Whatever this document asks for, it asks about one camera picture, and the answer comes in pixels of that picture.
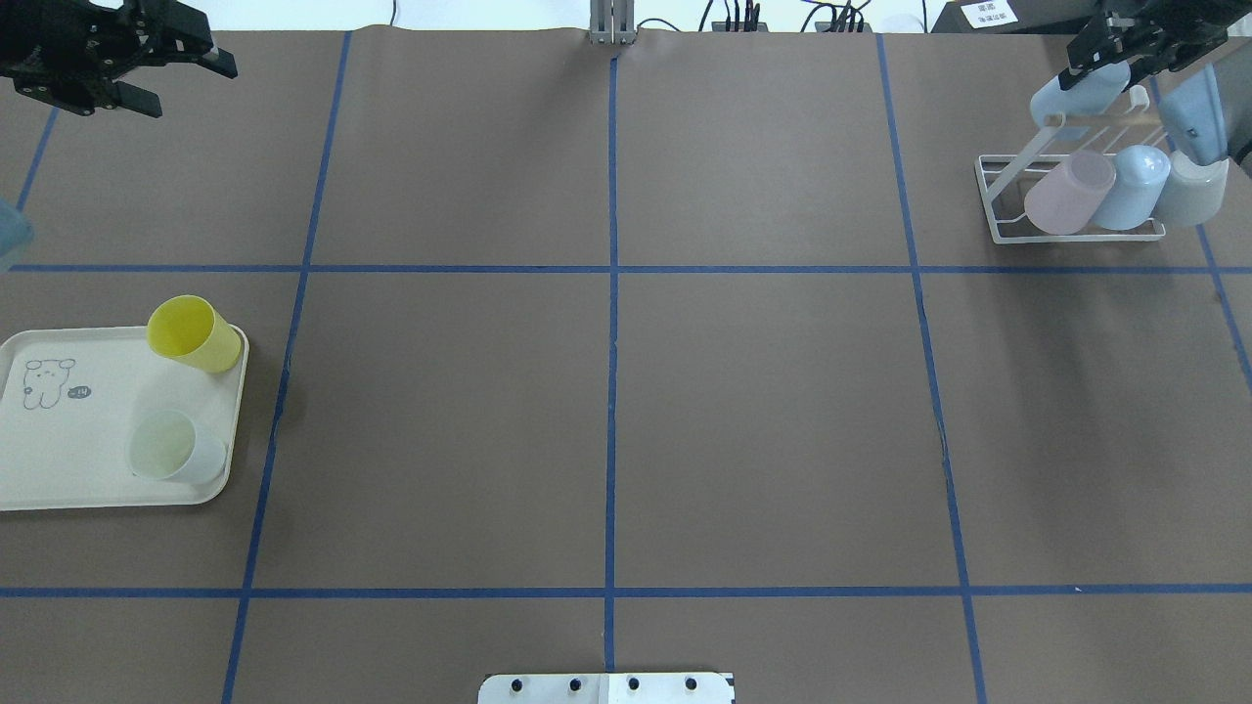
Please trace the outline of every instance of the pink cup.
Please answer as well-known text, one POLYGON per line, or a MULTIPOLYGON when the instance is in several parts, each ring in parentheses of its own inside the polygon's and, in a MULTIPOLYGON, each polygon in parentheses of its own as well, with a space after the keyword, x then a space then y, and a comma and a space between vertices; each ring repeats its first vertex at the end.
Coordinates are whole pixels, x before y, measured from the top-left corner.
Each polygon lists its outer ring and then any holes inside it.
POLYGON ((1108 157, 1079 149, 1027 192, 1025 215, 1048 234, 1074 234, 1087 227, 1116 182, 1108 157))

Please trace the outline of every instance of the cup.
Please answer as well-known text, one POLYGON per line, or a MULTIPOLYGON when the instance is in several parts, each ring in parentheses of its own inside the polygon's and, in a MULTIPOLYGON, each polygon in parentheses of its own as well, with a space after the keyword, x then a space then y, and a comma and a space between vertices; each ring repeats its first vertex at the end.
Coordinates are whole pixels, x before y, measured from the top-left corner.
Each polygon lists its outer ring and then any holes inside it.
POLYGON ((1152 217, 1169 178, 1169 157, 1156 147, 1136 144, 1113 158, 1117 183, 1092 223, 1104 229, 1134 229, 1152 217))
POLYGON ((1074 234, 1087 227, 1116 182, 1108 157, 1079 149, 1025 193, 1025 215, 1048 234, 1074 234))
POLYGON ((162 357, 218 373, 239 361, 243 341, 208 301, 177 296, 148 318, 148 347, 162 357))
MULTIPOLYGON (((1060 79, 1053 76, 1030 96, 1030 116, 1034 124, 1043 127, 1048 115, 1098 115, 1108 110, 1127 83, 1131 83, 1131 65, 1126 61, 1096 69, 1069 90, 1062 90, 1060 79)), ((1057 133, 1057 139, 1080 139, 1087 129, 1067 127, 1057 133)))
POLYGON ((1187 154, 1174 152, 1169 155, 1169 178, 1152 217, 1171 227, 1207 223, 1222 209, 1231 160, 1199 167, 1187 154))
POLYGON ((227 466, 227 443, 182 411, 156 411, 130 433, 126 462, 140 479, 208 484, 227 466))

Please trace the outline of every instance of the dish rack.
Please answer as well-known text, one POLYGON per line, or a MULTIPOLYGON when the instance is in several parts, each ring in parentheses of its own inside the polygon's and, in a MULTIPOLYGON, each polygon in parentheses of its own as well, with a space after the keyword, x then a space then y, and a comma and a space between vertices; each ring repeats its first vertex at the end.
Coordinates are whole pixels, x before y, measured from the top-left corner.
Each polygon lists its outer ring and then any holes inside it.
POLYGON ((1017 154, 982 154, 974 163, 978 177, 978 190, 983 198, 983 212, 992 229, 992 241, 997 244, 1028 244, 1037 242, 1156 242, 1166 236, 1164 225, 1149 218, 1141 225, 1127 230, 1104 229, 1088 224, 1074 234, 1049 234, 1037 228, 1025 215, 1025 194, 1039 183, 1069 153, 1088 149, 1103 142, 1098 148, 1109 158, 1113 147, 1129 135, 1142 134, 1137 144, 1158 145, 1164 140, 1164 128, 1161 118, 1149 110, 1148 91, 1142 85, 1131 86, 1131 106, 1121 114, 1102 115, 1048 115, 1044 127, 1035 133, 1022 152, 1017 154), (1077 147, 1054 154, 1044 154, 1057 142, 1057 134, 1064 128, 1088 128, 1077 147), (1111 130, 1117 130, 1112 138, 1106 138, 1111 130))

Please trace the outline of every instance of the cable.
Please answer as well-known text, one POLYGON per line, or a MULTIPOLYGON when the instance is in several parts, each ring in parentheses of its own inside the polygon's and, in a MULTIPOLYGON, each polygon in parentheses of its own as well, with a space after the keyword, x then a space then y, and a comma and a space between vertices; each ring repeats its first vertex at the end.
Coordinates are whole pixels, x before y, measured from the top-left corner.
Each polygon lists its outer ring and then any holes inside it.
POLYGON ((835 5, 833 3, 818 3, 818 6, 809 11, 809 16, 804 19, 804 25, 800 26, 800 31, 809 29, 809 23, 813 21, 813 16, 818 14, 818 10, 823 8, 830 9, 830 26, 823 31, 858 31, 856 25, 860 24, 863 28, 865 25, 865 15, 861 14, 861 8, 869 5, 873 0, 866 0, 860 5, 860 8, 853 6, 851 3, 844 5, 835 5))
POLYGON ((669 20, 662 20, 661 18, 647 18, 646 20, 639 23, 639 25, 636 26, 636 29, 642 28, 647 23, 661 23, 662 25, 672 29, 674 31, 682 31, 681 29, 679 29, 679 28, 674 26, 672 24, 670 24, 669 20))
POLYGON ((830 24, 831 25, 835 24, 835 20, 839 19, 839 8, 835 8, 830 3, 818 3, 818 5, 813 10, 809 11, 809 16, 804 18, 804 24, 800 25, 800 31, 801 33, 804 33, 804 30, 809 29, 809 23, 813 21, 813 15, 816 15, 818 10, 820 10, 823 8, 830 8, 830 24))
MULTIPOLYGON (((700 15, 700 26, 696 28, 696 31, 704 31, 704 24, 709 19, 709 11, 712 10, 712 4, 716 0, 709 0, 709 4, 705 5, 705 13, 702 15, 700 15)), ((730 29, 730 0, 721 0, 721 4, 726 6, 726 29, 729 30, 730 29)))

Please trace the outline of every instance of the bear drawing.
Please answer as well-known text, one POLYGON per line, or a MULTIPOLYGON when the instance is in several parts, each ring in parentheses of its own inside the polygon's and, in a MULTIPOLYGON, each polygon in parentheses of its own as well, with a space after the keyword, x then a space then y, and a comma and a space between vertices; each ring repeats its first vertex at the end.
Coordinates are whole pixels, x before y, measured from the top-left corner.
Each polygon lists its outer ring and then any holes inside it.
POLYGON ((23 378, 23 391, 26 393, 23 406, 28 411, 51 408, 61 400, 61 387, 70 378, 74 360, 34 360, 26 362, 26 376, 23 378))

